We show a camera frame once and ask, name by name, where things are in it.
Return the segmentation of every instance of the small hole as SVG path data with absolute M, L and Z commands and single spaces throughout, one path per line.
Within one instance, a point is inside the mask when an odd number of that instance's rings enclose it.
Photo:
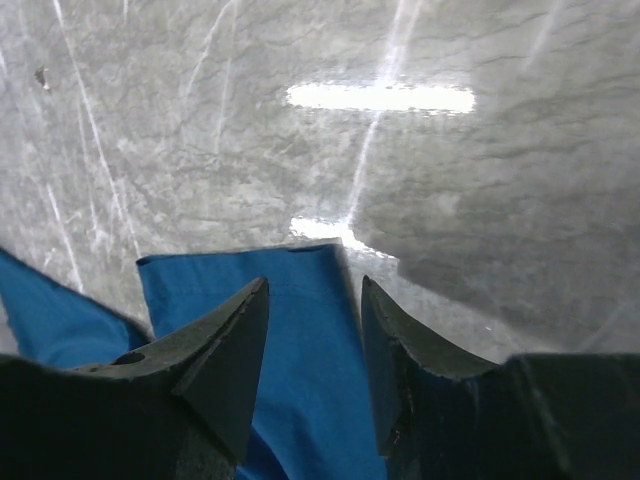
M 129 352 L 118 358 L 113 365 L 127 365 L 130 363 L 138 363 L 144 360 L 144 354 L 140 352 Z

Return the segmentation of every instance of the marble surface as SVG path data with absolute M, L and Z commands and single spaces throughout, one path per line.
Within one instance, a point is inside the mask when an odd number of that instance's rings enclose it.
M 0 28 L 2 246 L 142 324 L 141 255 L 338 237 L 485 358 L 638 350 L 639 1 L 4 0 Z

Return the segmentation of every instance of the folded blue cloth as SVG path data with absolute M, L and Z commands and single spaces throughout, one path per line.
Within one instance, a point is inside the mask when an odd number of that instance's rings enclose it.
M 51 280 L 5 252 L 1 262 L 0 293 L 23 354 L 66 367 L 109 362 L 135 348 L 137 334 L 117 316 L 53 288 Z M 386 478 L 334 246 L 155 256 L 139 260 L 138 268 L 158 337 L 204 315 L 255 277 L 269 279 L 267 344 L 247 463 L 236 478 Z M 30 297 L 42 307 L 30 306 L 35 303 Z M 89 358 L 88 352 L 103 344 L 104 351 Z M 75 354 L 64 355 L 66 349 L 82 353 L 77 362 L 71 361 Z

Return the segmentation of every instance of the black plastic part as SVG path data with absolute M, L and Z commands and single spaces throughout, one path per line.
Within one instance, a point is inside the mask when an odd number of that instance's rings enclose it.
M 379 453 L 391 479 L 639 479 L 640 356 L 493 365 L 362 291 Z
M 244 458 L 268 323 L 257 279 L 111 365 L 0 356 L 0 477 L 231 479 Z

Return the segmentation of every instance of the stone-patterned surface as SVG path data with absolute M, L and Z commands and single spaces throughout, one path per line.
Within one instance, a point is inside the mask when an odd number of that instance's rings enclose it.
M 144 322 L 141 255 L 341 237 L 486 358 L 640 345 L 637 0 L 0 12 L 1 242 L 62 283 Z

